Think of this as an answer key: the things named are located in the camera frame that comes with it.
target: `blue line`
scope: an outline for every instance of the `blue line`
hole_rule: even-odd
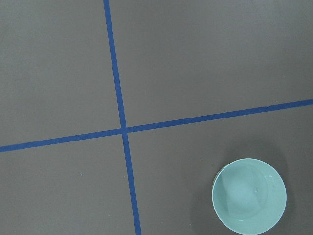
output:
[[[190,117],[190,118],[184,118],[184,119],[178,119],[178,120],[172,120],[172,121],[164,121],[164,122],[158,122],[158,123],[152,123],[152,124],[146,124],[146,125],[140,125],[140,126],[133,126],[133,127],[128,127],[127,132],[131,133],[131,132],[137,132],[137,131],[153,130],[153,129],[164,128],[164,127],[185,125],[185,124],[190,124],[190,123],[195,123],[195,122],[210,121],[210,120],[217,120],[217,119],[223,119],[223,118],[231,118],[231,117],[238,117],[238,116],[244,116],[244,115],[250,115],[250,114],[277,111],[277,110],[283,110],[283,109],[290,109],[290,108],[296,108],[296,107],[307,106],[307,105],[313,105],[313,99],[307,99],[307,100],[284,103],[284,104],[275,104],[275,105],[252,108],[252,109],[243,109],[243,110],[220,113],[220,114],[205,115],[205,116],[193,117],[193,118]]]
[[[117,58],[116,58],[116,51],[115,51],[115,44],[114,44],[109,0],[103,0],[103,5],[104,5],[104,11],[105,11],[105,17],[106,17],[106,23],[107,23],[107,31],[108,31],[111,62],[112,62],[112,69],[113,69],[113,76],[114,76],[114,83],[115,83],[115,91],[116,91],[116,97],[117,97],[118,112],[119,112],[119,118],[120,118],[120,123],[121,123],[121,130],[122,130],[126,170],[127,170],[127,176],[128,176],[128,185],[129,185],[129,191],[130,191],[131,203],[132,203],[132,209],[133,209],[133,217],[134,217],[134,227],[135,227],[136,235],[141,235],[141,226],[140,226],[137,196],[136,196],[135,183],[134,183],[131,151],[130,151],[128,135],[127,135],[126,117],[125,117],[125,111],[124,111],[122,89],[121,89],[119,73],[118,73],[118,65],[117,65]]]
[[[46,145],[52,145],[52,144],[58,144],[58,143],[88,140],[88,139],[94,139],[94,138],[105,137],[105,136],[114,136],[114,135],[119,135],[119,134],[121,134],[121,129],[99,131],[99,132],[93,132],[93,133],[81,134],[81,135],[75,135],[75,136],[66,136],[66,137],[48,139],[48,140],[43,140],[43,141],[19,143],[19,144],[2,146],[0,147],[0,152],[8,152],[8,151],[14,151],[14,150],[20,150],[20,149],[26,149],[26,148],[34,148],[34,147],[46,146]]]

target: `mint green bowl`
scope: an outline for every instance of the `mint green bowl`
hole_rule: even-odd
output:
[[[228,164],[213,182],[217,216],[229,229],[243,235],[271,229],[282,217],[286,200],[280,175],[258,159],[244,158]]]

